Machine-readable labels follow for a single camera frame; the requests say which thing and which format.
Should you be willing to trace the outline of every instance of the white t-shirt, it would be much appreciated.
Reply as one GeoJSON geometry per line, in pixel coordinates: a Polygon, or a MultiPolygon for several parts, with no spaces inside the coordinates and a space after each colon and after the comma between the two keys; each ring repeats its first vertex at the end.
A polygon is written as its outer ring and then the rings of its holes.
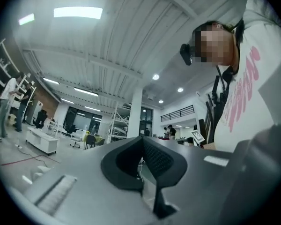
{"type": "Polygon", "coordinates": [[[246,10],[262,19],[246,26],[244,16],[239,70],[214,134],[217,150],[233,152],[238,142],[281,123],[281,27],[267,16],[269,6],[264,0],[247,1],[246,10]]]}
{"type": "Polygon", "coordinates": [[[1,99],[10,100],[12,98],[12,95],[9,94],[9,92],[12,92],[15,90],[15,86],[17,84],[17,81],[15,78],[11,78],[8,83],[6,84],[2,94],[1,99]]]}

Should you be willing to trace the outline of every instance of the standing person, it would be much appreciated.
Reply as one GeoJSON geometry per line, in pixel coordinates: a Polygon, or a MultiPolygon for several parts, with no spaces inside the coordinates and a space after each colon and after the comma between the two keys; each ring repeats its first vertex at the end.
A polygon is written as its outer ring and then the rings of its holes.
{"type": "Polygon", "coordinates": [[[173,128],[172,125],[168,126],[170,130],[170,140],[175,140],[176,139],[176,130],[173,128]]]}
{"type": "Polygon", "coordinates": [[[197,27],[190,53],[226,66],[229,94],[215,128],[217,150],[233,152],[240,141],[281,123],[281,21],[267,0],[247,0],[235,30],[217,21],[197,27]]]}
{"type": "Polygon", "coordinates": [[[150,137],[150,131],[147,127],[146,127],[146,130],[145,130],[145,136],[150,137]]]}
{"type": "Polygon", "coordinates": [[[28,83],[26,87],[26,93],[24,94],[23,98],[20,99],[20,106],[18,109],[17,120],[16,120],[16,131],[22,132],[22,116],[23,112],[26,108],[27,103],[29,102],[29,98],[31,96],[31,83],[28,83]]]}
{"type": "Polygon", "coordinates": [[[17,76],[11,78],[6,84],[2,94],[1,94],[1,106],[0,106],[0,126],[1,126],[1,137],[0,142],[2,141],[2,137],[6,137],[5,131],[5,117],[8,110],[8,105],[13,98],[13,94],[21,94],[18,89],[16,89],[16,84],[19,83],[24,77],[24,73],[20,72],[17,76]]]}
{"type": "Polygon", "coordinates": [[[91,132],[90,134],[91,134],[91,135],[95,135],[97,128],[98,128],[98,124],[96,123],[96,124],[93,126],[92,132],[91,132]]]}
{"type": "Polygon", "coordinates": [[[166,138],[166,140],[168,140],[170,131],[166,127],[164,127],[163,129],[164,129],[164,138],[166,138]]]}

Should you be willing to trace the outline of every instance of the jeans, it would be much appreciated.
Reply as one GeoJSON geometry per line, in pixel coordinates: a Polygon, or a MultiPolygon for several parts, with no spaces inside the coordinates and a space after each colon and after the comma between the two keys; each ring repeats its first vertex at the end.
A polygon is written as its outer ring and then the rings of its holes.
{"type": "Polygon", "coordinates": [[[17,113],[17,120],[16,120],[16,128],[18,131],[22,131],[22,117],[23,112],[25,110],[26,104],[20,104],[18,113],[17,113]]]}
{"type": "Polygon", "coordinates": [[[8,110],[9,100],[2,99],[0,107],[0,126],[1,126],[1,136],[6,137],[5,131],[5,117],[8,110]]]}

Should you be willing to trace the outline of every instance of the white shelving unit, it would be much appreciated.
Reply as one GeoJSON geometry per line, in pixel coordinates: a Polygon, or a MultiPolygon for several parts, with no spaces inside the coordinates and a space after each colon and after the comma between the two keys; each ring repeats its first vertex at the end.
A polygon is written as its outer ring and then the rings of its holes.
{"type": "Polygon", "coordinates": [[[130,105],[119,105],[117,103],[116,109],[112,115],[112,122],[110,123],[110,134],[107,138],[107,143],[112,141],[112,138],[126,139],[129,125],[130,105]]]}
{"type": "MultiPolygon", "coordinates": [[[[19,69],[17,68],[17,66],[14,64],[14,62],[12,61],[12,59],[10,58],[7,50],[6,50],[6,47],[4,45],[4,41],[5,39],[3,39],[1,42],[0,42],[0,49],[1,49],[1,55],[4,54],[4,57],[0,58],[0,90],[3,91],[4,87],[6,86],[6,83],[7,81],[12,78],[13,76],[8,72],[8,70],[11,70],[14,72],[14,74],[20,72],[19,69]],[[6,63],[6,65],[2,64],[1,62],[1,59],[6,59],[8,62],[6,63]]],[[[24,84],[25,86],[29,83],[29,81],[27,80],[27,75],[24,76],[24,78],[21,80],[21,82],[19,84],[17,84],[17,89],[19,91],[21,91],[23,94],[21,96],[17,95],[17,94],[14,94],[13,95],[13,98],[12,98],[12,101],[10,103],[10,106],[8,108],[8,114],[10,113],[10,109],[11,107],[14,107],[16,109],[18,109],[19,107],[19,100],[24,96],[24,93],[26,92],[26,89],[24,89],[22,87],[22,85],[24,84]]],[[[32,93],[31,93],[31,96],[29,98],[29,100],[31,99],[33,93],[35,92],[36,90],[36,87],[31,87],[32,89],[32,93]]]]}

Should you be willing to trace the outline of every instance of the fluorescent light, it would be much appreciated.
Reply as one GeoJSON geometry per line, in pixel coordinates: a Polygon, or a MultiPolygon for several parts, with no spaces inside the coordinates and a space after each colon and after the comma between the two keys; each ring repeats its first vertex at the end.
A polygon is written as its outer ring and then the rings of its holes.
{"type": "Polygon", "coordinates": [[[72,103],[72,104],[74,104],[73,102],[68,101],[68,100],[65,100],[65,99],[63,99],[63,98],[61,98],[61,100],[65,101],[65,102],[67,102],[67,103],[72,103]]]}
{"type": "Polygon", "coordinates": [[[88,17],[100,19],[103,9],[98,7],[59,7],[54,9],[54,17],[88,17]]]}
{"type": "Polygon", "coordinates": [[[157,80],[159,78],[158,74],[154,74],[154,76],[152,77],[154,80],[157,80]]]}
{"type": "Polygon", "coordinates": [[[88,109],[91,109],[91,110],[95,110],[95,111],[98,111],[98,112],[100,112],[100,110],[99,109],[96,109],[96,108],[91,108],[91,107],[86,107],[86,106],[84,106],[85,108],[88,108],[88,109]]]}
{"type": "Polygon", "coordinates": [[[26,17],[23,17],[23,18],[19,19],[19,25],[23,25],[23,24],[29,23],[31,21],[34,21],[34,14],[33,13],[27,15],[26,17]]]}
{"type": "Polygon", "coordinates": [[[96,94],[96,93],[93,93],[93,92],[89,92],[89,91],[86,91],[86,90],[82,90],[82,89],[79,89],[79,88],[74,88],[76,91],[78,91],[78,92],[83,92],[83,93],[87,93],[87,94],[89,94],[89,95],[93,95],[93,96],[96,96],[96,97],[98,97],[99,95],[98,94],[96,94]]]}
{"type": "Polygon", "coordinates": [[[44,79],[45,81],[47,81],[47,82],[55,83],[55,84],[58,84],[58,85],[59,85],[59,82],[56,82],[56,81],[53,81],[53,80],[50,80],[50,79],[44,78],[44,77],[43,77],[43,79],[44,79]]]}

